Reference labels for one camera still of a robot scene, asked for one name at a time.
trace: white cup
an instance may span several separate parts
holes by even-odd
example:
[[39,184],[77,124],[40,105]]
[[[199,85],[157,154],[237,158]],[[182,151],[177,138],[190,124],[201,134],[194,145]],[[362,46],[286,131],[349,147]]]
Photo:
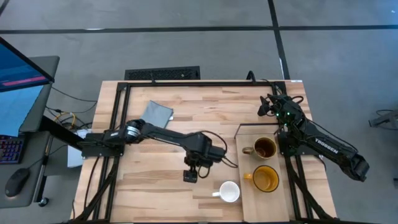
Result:
[[213,197],[220,197],[225,202],[235,202],[240,194],[241,191],[237,184],[232,181],[226,181],[221,184],[218,192],[213,193]]

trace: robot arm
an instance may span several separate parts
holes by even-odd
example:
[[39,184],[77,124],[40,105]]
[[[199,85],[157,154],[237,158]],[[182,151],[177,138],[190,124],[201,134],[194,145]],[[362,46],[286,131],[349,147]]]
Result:
[[287,95],[268,95],[268,99],[261,97],[262,106],[258,111],[259,116],[266,115],[269,111],[277,116],[278,121],[288,128],[287,142],[290,148],[296,149],[306,145],[317,153],[340,166],[340,169],[351,179],[365,181],[369,164],[364,157],[358,154],[354,146],[342,140],[328,136],[317,129],[314,122],[305,117],[304,112],[293,98]]
[[174,144],[185,149],[184,163],[190,167],[185,170],[183,180],[196,183],[198,172],[196,167],[209,169],[214,162],[221,162],[226,150],[213,146],[211,139],[202,132],[183,134],[146,123],[142,119],[128,121],[124,129],[104,132],[103,143],[124,145],[138,144],[144,139],[151,138],[158,141]]

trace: mug handle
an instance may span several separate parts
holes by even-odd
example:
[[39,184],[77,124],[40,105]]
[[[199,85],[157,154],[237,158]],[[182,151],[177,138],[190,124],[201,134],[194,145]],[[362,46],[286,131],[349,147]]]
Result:
[[243,178],[246,180],[251,180],[251,179],[253,179],[253,175],[252,174],[243,174]]
[[252,154],[253,151],[254,151],[253,147],[244,147],[242,149],[243,154],[247,154],[247,155]]

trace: wooden tabletop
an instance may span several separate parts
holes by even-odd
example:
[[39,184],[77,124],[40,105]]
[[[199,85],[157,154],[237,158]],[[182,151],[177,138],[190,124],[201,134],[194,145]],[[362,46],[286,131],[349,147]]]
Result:
[[[102,84],[93,121],[95,133],[102,133],[109,128],[117,83],[118,81],[106,81]],[[300,105],[306,116],[311,119],[303,83],[286,81],[286,87],[288,95],[304,97]],[[148,102],[153,100],[174,109],[174,120],[167,125],[167,129],[181,133],[200,130],[218,133],[228,144],[227,157],[237,162],[236,142],[233,137],[239,124],[276,122],[274,117],[257,115],[261,105],[259,97],[267,93],[272,93],[268,86],[133,87],[126,120],[139,118]],[[124,92],[121,95],[118,122],[123,98]],[[252,128],[244,131],[257,134],[260,129]],[[222,146],[216,138],[213,138],[213,144]],[[226,203],[211,196],[211,193],[216,192],[224,181],[232,180],[239,185],[241,180],[238,169],[232,169],[223,163],[214,164],[207,178],[198,179],[196,184],[190,184],[182,181],[182,172],[188,169],[183,163],[184,156],[185,151],[182,148],[151,139],[126,146],[119,164],[111,222],[242,221],[241,199],[235,203]],[[302,160],[309,191],[325,211],[335,217],[335,207],[323,164],[313,156],[302,156]],[[95,158],[89,158],[83,163],[75,196],[76,214],[83,211],[88,178],[94,161]],[[88,202],[98,188],[101,165],[102,159],[94,171]],[[286,168],[282,157],[280,157],[280,168],[280,178],[283,183],[280,187],[285,191],[289,217],[294,220],[289,183],[286,172],[283,172]],[[299,189],[297,192],[302,217],[306,217],[302,194]],[[106,192],[102,200],[100,218],[104,217],[107,194]]]

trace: keyboard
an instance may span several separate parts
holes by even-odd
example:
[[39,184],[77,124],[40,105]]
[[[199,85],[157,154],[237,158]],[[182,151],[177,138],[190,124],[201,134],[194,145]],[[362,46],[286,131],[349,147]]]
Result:
[[193,67],[174,67],[174,68],[148,68],[126,70],[125,80],[199,80],[200,68]]
[[24,138],[0,135],[0,164],[18,164],[24,152]]

